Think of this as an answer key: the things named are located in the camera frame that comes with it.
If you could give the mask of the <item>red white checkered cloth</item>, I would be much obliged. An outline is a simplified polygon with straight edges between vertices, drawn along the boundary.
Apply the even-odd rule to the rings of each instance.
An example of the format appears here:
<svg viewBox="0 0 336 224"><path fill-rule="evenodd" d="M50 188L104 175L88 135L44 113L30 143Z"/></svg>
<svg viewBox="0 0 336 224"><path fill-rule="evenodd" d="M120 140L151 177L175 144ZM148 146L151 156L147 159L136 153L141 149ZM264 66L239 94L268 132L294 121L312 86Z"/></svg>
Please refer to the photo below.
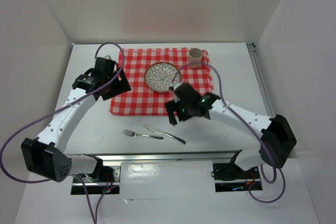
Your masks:
<svg viewBox="0 0 336 224"><path fill-rule="evenodd" d="M189 48L124 48L124 73L131 91L112 98L110 112L113 115L167 115L164 103L174 98L170 92L155 92L145 84L146 69L157 62L168 62L176 67L188 63ZM188 82L199 93L213 92L211 69L198 66L195 69L186 67L182 70L182 82Z"/></svg>

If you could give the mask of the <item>patterned plate brown rim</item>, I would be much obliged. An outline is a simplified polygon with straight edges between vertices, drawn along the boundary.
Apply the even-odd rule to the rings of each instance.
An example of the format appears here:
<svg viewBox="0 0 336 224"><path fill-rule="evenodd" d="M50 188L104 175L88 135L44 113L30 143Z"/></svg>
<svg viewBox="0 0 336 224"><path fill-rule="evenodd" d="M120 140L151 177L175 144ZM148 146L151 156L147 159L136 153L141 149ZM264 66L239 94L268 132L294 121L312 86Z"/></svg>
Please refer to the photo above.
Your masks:
<svg viewBox="0 0 336 224"><path fill-rule="evenodd" d="M145 84L155 92L168 92L170 86L180 82L181 78L178 67L169 62L151 64L144 73Z"/></svg>

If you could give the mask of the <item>silver table knife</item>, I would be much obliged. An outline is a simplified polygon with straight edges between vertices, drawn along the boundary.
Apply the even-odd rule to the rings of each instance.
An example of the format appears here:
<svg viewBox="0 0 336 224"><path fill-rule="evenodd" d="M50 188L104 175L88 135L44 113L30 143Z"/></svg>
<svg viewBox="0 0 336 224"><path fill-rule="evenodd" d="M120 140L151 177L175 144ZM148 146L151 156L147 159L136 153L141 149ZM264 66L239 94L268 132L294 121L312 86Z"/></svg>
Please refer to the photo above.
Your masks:
<svg viewBox="0 0 336 224"><path fill-rule="evenodd" d="M173 138L173 139L177 140L179 143L181 143L181 144L183 144L183 145L186 144L186 141L183 140L183 139L181 139L180 137L177 137L177 136L172 135L172 134L170 134L170 133L167 133L167 132L165 132L165 131L159 130L159 129L157 129L157 128L155 128L155 127L152 127L152 126L150 126L150 125L148 125L148 124L144 124L144 127L145 127L146 129L148 129L149 131L153 132L153 133L161 134L161 135L165 135L165 136L167 136L167 137L170 137L170 138Z"/></svg>

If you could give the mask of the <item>brown paper cup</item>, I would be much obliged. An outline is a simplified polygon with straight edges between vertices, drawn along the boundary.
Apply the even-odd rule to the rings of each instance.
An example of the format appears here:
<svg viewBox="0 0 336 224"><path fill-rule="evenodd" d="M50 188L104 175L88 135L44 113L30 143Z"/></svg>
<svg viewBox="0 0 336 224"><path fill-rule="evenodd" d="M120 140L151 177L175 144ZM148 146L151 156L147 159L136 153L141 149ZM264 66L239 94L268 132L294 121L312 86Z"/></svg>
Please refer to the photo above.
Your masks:
<svg viewBox="0 0 336 224"><path fill-rule="evenodd" d="M195 69L201 65L203 58L203 51L199 48L191 48L188 51L188 66Z"/></svg>

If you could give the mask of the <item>silver fork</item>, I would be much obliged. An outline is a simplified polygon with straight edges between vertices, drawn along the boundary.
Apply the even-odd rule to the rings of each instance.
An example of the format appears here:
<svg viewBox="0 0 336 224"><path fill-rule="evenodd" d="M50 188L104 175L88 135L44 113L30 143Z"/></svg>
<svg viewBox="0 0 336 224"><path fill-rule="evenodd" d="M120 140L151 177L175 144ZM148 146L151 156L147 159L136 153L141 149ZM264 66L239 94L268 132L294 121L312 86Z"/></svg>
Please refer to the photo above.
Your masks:
<svg viewBox="0 0 336 224"><path fill-rule="evenodd" d="M153 139L157 139L157 140L164 139L164 137L161 137L161 136L139 134L139 133L136 133L134 131L129 131L129 130L123 130L123 134L126 135L126 136L130 136L130 137L147 137L147 138L153 138Z"/></svg>

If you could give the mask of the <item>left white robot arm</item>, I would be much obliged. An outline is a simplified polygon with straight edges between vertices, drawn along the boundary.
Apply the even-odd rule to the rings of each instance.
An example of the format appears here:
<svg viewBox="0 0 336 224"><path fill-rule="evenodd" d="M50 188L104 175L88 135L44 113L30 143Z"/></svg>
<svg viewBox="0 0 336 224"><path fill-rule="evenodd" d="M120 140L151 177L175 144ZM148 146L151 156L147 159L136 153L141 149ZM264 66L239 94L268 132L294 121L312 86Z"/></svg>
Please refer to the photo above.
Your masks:
<svg viewBox="0 0 336 224"><path fill-rule="evenodd" d="M131 87L124 71L109 58L99 57L94 68L79 75L62 110L34 139L26 138L21 149L28 171L56 182L67 176L85 174L99 181L109 169L94 155L65 155L67 143L86 112L99 98L109 100Z"/></svg>

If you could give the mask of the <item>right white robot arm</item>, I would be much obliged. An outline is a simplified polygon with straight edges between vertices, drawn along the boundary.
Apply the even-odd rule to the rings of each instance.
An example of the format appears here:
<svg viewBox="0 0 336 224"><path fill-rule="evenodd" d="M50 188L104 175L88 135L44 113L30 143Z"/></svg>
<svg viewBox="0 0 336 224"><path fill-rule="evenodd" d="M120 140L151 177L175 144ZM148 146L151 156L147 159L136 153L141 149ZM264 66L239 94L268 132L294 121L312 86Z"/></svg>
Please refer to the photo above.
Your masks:
<svg viewBox="0 0 336 224"><path fill-rule="evenodd" d="M235 178L264 164L274 169L283 168L297 144L287 119L282 115L272 118L250 112L216 94L200 94L188 83L175 83L169 90L174 93L173 100L165 103L170 124L177 125L193 117L206 118L229 125L257 140L258 148L238 150L231 158L229 172Z"/></svg>

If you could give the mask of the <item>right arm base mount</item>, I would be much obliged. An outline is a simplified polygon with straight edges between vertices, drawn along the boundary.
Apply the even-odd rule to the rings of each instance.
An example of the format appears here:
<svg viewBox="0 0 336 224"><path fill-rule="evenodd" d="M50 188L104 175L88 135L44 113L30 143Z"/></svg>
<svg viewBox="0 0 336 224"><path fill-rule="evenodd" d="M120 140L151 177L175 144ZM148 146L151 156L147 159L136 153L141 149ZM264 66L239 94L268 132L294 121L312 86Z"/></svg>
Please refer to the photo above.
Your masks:
<svg viewBox="0 0 336 224"><path fill-rule="evenodd" d="M258 167L244 171L235 164L214 163L211 176L217 193L248 191L249 186L251 190L263 190Z"/></svg>

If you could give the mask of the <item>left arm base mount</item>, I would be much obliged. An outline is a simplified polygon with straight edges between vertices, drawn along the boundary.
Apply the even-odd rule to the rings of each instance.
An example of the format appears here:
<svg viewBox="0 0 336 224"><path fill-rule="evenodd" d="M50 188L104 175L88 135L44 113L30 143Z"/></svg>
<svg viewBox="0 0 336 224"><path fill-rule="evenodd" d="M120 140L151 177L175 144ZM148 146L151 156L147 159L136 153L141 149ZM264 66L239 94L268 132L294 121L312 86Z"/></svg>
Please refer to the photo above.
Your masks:
<svg viewBox="0 0 336 224"><path fill-rule="evenodd" d="M118 195L120 193L121 163L104 163L104 169L98 177L81 174L89 195Z"/></svg>

